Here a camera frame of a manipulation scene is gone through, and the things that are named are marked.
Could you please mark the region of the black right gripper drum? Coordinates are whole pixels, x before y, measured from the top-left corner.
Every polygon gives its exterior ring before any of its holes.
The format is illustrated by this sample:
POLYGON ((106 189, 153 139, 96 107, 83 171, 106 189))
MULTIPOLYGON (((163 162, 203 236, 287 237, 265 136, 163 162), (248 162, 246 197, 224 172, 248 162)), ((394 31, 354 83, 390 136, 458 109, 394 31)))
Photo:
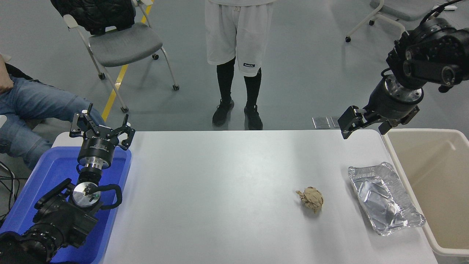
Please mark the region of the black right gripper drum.
POLYGON ((396 79, 382 79, 366 105, 367 120, 411 120, 418 112, 420 89, 409 89, 396 79))

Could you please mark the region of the seated person's hand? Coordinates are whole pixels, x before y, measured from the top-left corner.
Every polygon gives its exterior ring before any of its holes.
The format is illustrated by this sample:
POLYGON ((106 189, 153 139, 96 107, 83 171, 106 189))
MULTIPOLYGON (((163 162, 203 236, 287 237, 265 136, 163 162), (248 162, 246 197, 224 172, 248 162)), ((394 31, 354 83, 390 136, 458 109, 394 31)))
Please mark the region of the seated person's hand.
POLYGON ((0 94, 4 94, 9 92, 13 89, 14 82, 10 78, 9 73, 7 72, 7 68, 4 62, 0 64, 0 94))

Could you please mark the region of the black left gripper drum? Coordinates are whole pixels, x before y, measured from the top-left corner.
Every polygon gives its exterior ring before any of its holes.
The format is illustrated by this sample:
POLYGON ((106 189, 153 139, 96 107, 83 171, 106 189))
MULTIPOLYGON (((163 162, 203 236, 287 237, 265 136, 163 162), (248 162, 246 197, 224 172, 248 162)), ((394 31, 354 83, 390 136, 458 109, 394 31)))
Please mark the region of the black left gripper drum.
POLYGON ((105 126, 99 126, 99 134, 96 134, 92 129, 87 130, 84 134, 84 140, 79 152, 77 161, 80 164, 87 163, 91 158, 99 158, 103 160, 104 164, 111 164, 115 147, 119 144, 116 135, 112 134, 114 129, 105 126))

